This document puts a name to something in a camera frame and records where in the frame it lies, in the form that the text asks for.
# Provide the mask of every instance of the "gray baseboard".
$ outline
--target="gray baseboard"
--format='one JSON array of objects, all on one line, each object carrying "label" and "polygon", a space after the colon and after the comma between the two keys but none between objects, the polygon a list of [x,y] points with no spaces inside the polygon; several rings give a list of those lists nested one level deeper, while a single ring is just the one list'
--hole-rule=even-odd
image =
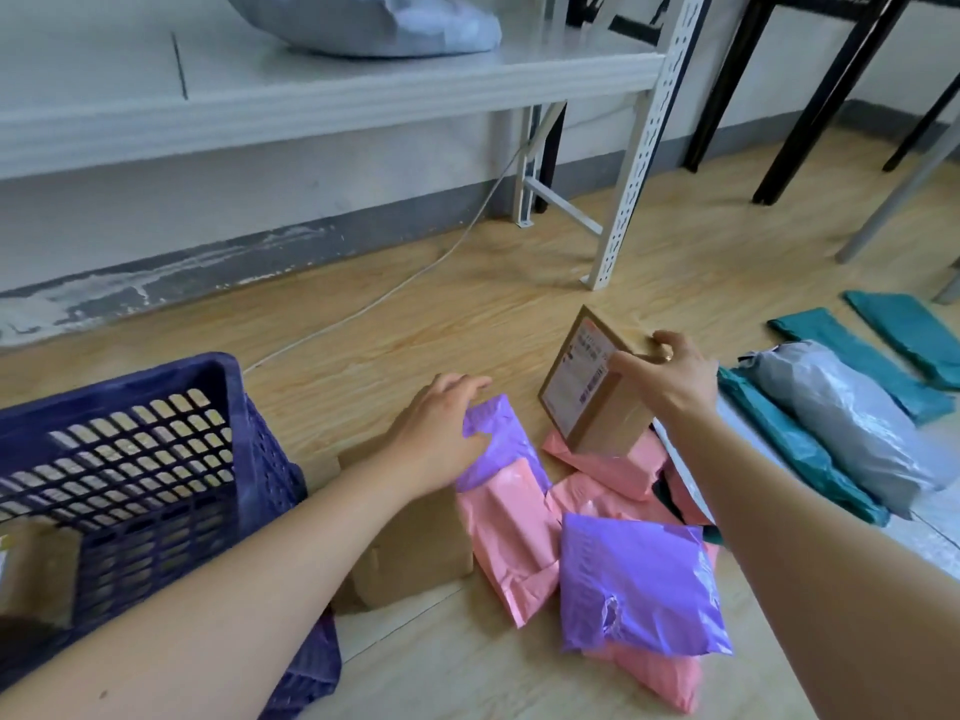
[{"label": "gray baseboard", "polygon": [[[705,158],[783,141],[798,113],[726,126]],[[651,174],[680,166],[690,137],[660,144]],[[553,188],[571,199],[617,182],[623,152],[557,167]],[[510,211],[504,180],[488,216]],[[391,248],[464,227],[493,181],[257,232],[0,292],[0,348],[17,347],[228,288]]]},{"label": "gray baseboard", "polygon": [[[898,111],[896,108],[888,108],[878,103],[868,103],[866,100],[848,100],[840,108],[834,123],[845,129],[852,129],[855,132],[865,133],[868,136],[895,144],[890,149],[890,156],[893,156],[897,146],[906,139],[908,133],[913,131],[921,118],[923,117]],[[925,152],[933,146],[933,143],[940,138],[947,127],[947,123],[942,123],[939,120],[934,121],[930,128],[919,137],[913,151]],[[960,148],[956,149],[949,158],[960,161]]]}]

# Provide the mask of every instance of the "barcode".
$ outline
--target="barcode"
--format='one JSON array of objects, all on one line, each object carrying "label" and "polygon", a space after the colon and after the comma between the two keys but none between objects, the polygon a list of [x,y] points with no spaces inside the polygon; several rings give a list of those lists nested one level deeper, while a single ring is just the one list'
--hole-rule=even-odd
[{"label": "barcode", "polygon": [[594,339],[590,336],[578,333],[577,334],[577,343],[580,344],[580,348],[586,351],[586,355],[590,357],[590,361],[597,361],[600,358],[600,349],[597,348]]},{"label": "barcode", "polygon": [[600,366],[595,372],[594,375],[590,376],[590,380],[586,383],[586,388],[583,390],[583,393],[580,394],[580,403],[585,404],[587,399],[590,397],[591,393],[596,389],[597,384],[600,383],[600,379],[603,378],[606,368]]}]

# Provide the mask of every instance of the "hand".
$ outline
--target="hand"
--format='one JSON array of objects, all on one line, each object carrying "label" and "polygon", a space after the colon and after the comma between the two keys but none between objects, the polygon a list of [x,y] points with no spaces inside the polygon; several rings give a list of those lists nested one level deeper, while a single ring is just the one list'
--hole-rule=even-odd
[{"label": "hand", "polygon": [[662,422],[684,413],[714,412],[717,362],[704,358],[693,340],[683,333],[655,331],[653,338],[673,350],[669,361],[644,361],[617,351],[609,358],[609,370],[636,385],[643,403]]},{"label": "hand", "polygon": [[381,454],[409,482],[411,499],[449,485],[487,449],[490,435],[464,438],[463,428],[467,407],[491,383],[489,376],[438,374],[393,422]]}]

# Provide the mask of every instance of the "white wall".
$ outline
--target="white wall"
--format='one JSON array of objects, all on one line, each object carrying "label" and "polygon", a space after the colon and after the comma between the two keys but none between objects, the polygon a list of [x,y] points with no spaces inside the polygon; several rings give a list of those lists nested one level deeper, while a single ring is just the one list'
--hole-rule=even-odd
[{"label": "white wall", "polygon": [[[659,1],[630,0],[630,13]],[[665,138],[693,131],[745,3],[714,0]],[[802,108],[848,29],[774,12],[722,125]],[[622,150],[629,105],[572,104],[559,160]],[[490,180],[517,129],[495,113],[3,181],[0,291]]]},{"label": "white wall", "polygon": [[[923,115],[960,73],[960,9],[913,2],[870,62],[852,97]],[[960,113],[960,95],[939,121]]]}]

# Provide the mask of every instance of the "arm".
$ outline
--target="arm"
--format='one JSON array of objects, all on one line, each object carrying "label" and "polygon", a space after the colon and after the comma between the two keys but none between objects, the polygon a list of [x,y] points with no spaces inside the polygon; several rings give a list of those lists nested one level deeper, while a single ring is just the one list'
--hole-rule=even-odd
[{"label": "arm", "polygon": [[955,718],[960,583],[764,458],[721,419],[716,362],[617,354],[666,427],[822,720]]},{"label": "arm", "polygon": [[0,717],[256,718],[380,529],[486,448],[461,429],[489,383],[438,376],[381,452],[58,654],[0,696]]}]

